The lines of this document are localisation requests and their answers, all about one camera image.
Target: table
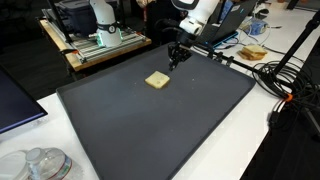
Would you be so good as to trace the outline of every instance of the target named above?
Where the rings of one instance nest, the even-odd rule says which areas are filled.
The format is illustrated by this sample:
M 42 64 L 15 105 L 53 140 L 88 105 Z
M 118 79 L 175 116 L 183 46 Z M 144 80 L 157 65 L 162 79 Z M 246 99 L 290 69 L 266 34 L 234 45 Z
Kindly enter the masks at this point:
M 301 10 L 291 12 L 271 9 L 271 14 L 266 21 L 271 26 L 282 25 L 283 28 L 272 30 L 265 44 L 270 48 L 286 52 L 312 16 L 313 13 Z M 257 38 L 262 41 L 265 35 L 267 34 Z M 319 35 L 319 29 L 314 31 L 304 43 L 304 47 L 296 53 L 296 56 L 306 59 Z M 225 51 L 225 54 L 234 55 L 237 60 L 240 60 L 235 52 L 241 48 L 241 46 L 236 46 Z M 282 55 L 270 52 L 262 62 L 280 59 L 281 57 Z M 250 66 L 260 62 L 240 61 Z M 291 62 L 299 64 L 299 61 L 294 59 Z M 245 69 L 236 65 L 231 65 L 231 67 L 249 74 Z M 174 179 L 239 179 L 267 134 L 268 115 L 278 101 L 279 99 L 267 94 L 256 85 L 206 139 Z M 0 157 L 20 149 L 57 147 L 65 151 L 83 167 L 84 179 L 98 179 L 57 95 L 53 94 L 43 98 L 39 100 L 39 103 L 49 113 L 47 122 L 23 134 L 15 135 L 9 140 L 3 140 L 5 134 L 0 135 Z
M 64 49 L 69 49 L 67 44 L 58 35 L 58 33 L 48 24 L 47 20 L 40 20 L 39 24 L 40 24 L 41 28 L 43 29 L 43 31 L 45 31 L 49 35 L 49 37 L 52 39 L 52 41 L 56 44 L 59 51 L 64 50 Z M 81 63 L 80 60 L 72 53 L 66 54 L 66 60 L 67 60 L 67 63 L 71 66 L 71 68 L 77 72 L 77 71 L 89 68 L 91 66 L 94 66 L 96 64 L 102 63 L 104 61 L 110 60 L 112 58 L 118 57 L 120 55 L 132 52 L 134 50 L 137 50 L 139 48 L 145 47 L 150 44 L 151 44 L 151 39 L 146 38 L 146 40 L 144 42 L 141 42 L 141 43 L 133 45 L 133 46 L 128 46 L 120 51 L 116 51 L 114 53 L 109 54 L 108 56 L 103 56 L 103 57 L 101 57 L 97 60 L 94 60 L 94 61 L 88 61 L 85 63 Z

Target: wooden table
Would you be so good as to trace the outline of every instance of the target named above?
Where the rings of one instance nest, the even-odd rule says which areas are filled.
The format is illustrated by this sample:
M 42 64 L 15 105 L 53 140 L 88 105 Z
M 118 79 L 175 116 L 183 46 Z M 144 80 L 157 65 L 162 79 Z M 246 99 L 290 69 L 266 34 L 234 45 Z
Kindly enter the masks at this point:
M 43 31 L 45 31 L 50 36 L 50 38 L 56 44 L 56 46 L 59 48 L 60 51 L 69 48 L 67 44 L 63 41 L 63 39 L 58 35 L 58 33 L 48 24 L 47 20 L 40 20 L 39 24 L 43 29 Z M 114 52 L 112 54 L 108 54 L 107 56 L 103 56 L 97 60 L 88 61 L 85 63 L 81 63 L 80 60 L 77 58 L 77 56 L 75 56 L 72 53 L 66 54 L 65 59 L 67 60 L 67 63 L 71 66 L 72 70 L 74 70 L 75 72 L 78 72 L 80 70 L 89 68 L 93 65 L 110 60 L 112 58 L 137 50 L 139 48 L 145 47 L 150 44 L 151 44 L 151 39 L 146 38 L 146 40 L 144 42 L 141 42 L 140 44 L 129 46 L 120 51 Z

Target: black mat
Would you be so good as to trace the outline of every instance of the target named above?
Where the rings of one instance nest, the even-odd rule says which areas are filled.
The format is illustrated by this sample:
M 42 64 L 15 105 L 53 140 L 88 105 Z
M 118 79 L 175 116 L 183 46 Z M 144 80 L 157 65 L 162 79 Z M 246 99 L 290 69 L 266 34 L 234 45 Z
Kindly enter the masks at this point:
M 144 82 L 168 67 L 162 46 L 57 90 L 101 179 L 173 177 L 255 84 L 197 54 L 166 88 Z

